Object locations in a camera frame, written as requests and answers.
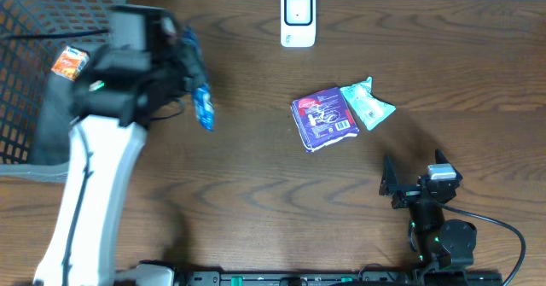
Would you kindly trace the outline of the blue biscuit packet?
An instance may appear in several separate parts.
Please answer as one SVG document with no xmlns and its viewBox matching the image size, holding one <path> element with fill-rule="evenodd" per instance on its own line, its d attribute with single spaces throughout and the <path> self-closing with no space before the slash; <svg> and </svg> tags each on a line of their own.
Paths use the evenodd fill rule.
<svg viewBox="0 0 546 286">
<path fill-rule="evenodd" d="M 183 41 L 189 44 L 196 53 L 196 59 L 200 71 L 197 73 L 197 85 L 191 92 L 195 117 L 200 125 L 208 130 L 213 131 L 214 126 L 214 106 L 212 103 L 212 93 L 209 83 L 208 74 L 204 66 L 204 59 L 199 44 L 199 40 L 195 32 L 186 27 L 183 30 Z"/>
</svg>

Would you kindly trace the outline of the mint green wipes packet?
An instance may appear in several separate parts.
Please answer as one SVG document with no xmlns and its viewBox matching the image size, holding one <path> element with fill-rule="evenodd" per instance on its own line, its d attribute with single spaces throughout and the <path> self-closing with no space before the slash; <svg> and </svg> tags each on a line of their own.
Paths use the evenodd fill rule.
<svg viewBox="0 0 546 286">
<path fill-rule="evenodd" d="M 383 120 L 396 111 L 396 107 L 372 95 L 373 78 L 368 76 L 356 84 L 340 88 L 342 96 L 351 105 L 368 131 L 372 131 Z"/>
</svg>

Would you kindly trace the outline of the orange tissue packet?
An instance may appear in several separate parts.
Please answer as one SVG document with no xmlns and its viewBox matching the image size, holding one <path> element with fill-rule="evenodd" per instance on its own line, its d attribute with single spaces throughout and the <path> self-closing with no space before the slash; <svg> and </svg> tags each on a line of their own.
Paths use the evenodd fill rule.
<svg viewBox="0 0 546 286">
<path fill-rule="evenodd" d="M 51 72 L 74 81 L 90 60 L 90 55 L 80 49 L 66 46 L 55 60 Z"/>
</svg>

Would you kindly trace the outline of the purple Carefree pad pack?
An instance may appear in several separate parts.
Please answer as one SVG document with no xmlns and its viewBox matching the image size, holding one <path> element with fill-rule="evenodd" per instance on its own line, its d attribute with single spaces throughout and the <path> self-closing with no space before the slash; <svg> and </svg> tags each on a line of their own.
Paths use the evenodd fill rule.
<svg viewBox="0 0 546 286">
<path fill-rule="evenodd" d="M 359 133 L 339 87 L 296 99 L 291 103 L 291 111 L 307 153 Z"/>
</svg>

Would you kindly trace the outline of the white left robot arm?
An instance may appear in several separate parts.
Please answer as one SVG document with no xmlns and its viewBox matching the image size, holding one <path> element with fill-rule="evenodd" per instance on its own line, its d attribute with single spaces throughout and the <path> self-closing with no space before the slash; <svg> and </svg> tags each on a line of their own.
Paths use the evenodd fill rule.
<svg viewBox="0 0 546 286">
<path fill-rule="evenodd" d="M 111 9 L 111 40 L 70 91 L 70 159 L 59 215 L 35 285 L 112 285 L 119 221 L 154 113 L 185 89 L 179 26 L 165 9 Z"/>
</svg>

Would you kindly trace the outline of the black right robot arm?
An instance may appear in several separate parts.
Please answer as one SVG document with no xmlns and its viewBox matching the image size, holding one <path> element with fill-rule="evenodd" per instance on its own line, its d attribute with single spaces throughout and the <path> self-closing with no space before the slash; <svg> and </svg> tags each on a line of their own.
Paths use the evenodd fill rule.
<svg viewBox="0 0 546 286">
<path fill-rule="evenodd" d="M 444 217 L 443 206 L 456 197 L 462 175 L 441 150 L 413 185 L 399 183 L 392 160 L 384 159 L 379 194 L 392 198 L 394 209 L 408 209 L 414 250 L 427 265 L 438 270 L 464 269 L 474 263 L 476 227 L 460 219 Z"/>
</svg>

